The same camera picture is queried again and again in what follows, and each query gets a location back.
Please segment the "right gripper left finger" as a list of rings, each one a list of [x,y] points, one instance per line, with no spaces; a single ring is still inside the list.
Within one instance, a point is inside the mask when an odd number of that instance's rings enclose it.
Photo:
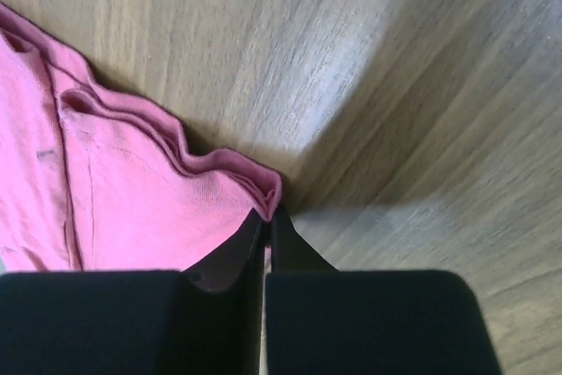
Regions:
[[[1,278],[4,374],[255,374],[263,222],[187,270]]]

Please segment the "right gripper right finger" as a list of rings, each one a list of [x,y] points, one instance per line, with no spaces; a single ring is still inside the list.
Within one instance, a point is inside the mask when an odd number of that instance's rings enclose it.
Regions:
[[[339,271],[296,231],[270,224],[265,279],[271,374],[498,374],[477,298],[446,270]]]

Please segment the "pink t shirt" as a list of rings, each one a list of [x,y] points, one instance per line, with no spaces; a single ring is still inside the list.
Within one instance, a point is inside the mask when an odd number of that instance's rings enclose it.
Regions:
[[[185,270],[251,212],[270,220],[281,193],[276,171],[236,151],[192,154],[177,118],[1,9],[7,270]]]

